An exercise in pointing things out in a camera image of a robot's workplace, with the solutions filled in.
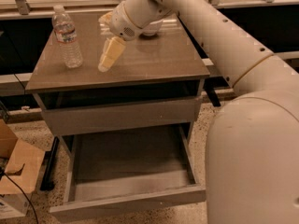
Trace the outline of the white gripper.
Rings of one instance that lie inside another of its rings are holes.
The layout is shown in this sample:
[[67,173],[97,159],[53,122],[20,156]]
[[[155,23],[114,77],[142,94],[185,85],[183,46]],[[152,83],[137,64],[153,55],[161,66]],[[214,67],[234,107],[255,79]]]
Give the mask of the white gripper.
[[141,10],[129,1],[122,1],[112,12],[102,15],[98,22],[116,35],[105,41],[98,64],[98,69],[106,72],[123,54],[126,41],[134,40],[142,33]]

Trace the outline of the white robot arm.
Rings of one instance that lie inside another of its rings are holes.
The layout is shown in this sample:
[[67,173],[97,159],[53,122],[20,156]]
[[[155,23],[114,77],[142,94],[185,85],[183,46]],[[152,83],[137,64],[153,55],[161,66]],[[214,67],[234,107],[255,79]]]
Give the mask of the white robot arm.
[[124,0],[100,19],[100,70],[171,13],[236,95],[206,137],[208,224],[299,224],[299,75],[270,49],[205,0]]

